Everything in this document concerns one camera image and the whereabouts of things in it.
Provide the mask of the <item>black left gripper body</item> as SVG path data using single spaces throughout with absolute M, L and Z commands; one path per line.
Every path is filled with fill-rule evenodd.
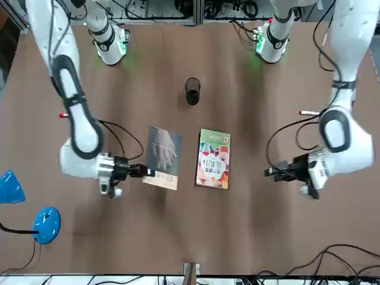
M 308 172 L 308 154 L 296 156 L 293 159 L 292 165 L 296 179 L 302 182 L 309 182 L 310 175 Z

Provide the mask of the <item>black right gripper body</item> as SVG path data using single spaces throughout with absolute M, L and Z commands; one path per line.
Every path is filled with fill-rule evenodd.
M 124 181 L 128 176 L 138 178 L 140 176 L 140 168 L 137 164 L 129 164 L 125 157 L 114 157 L 113 179 Z

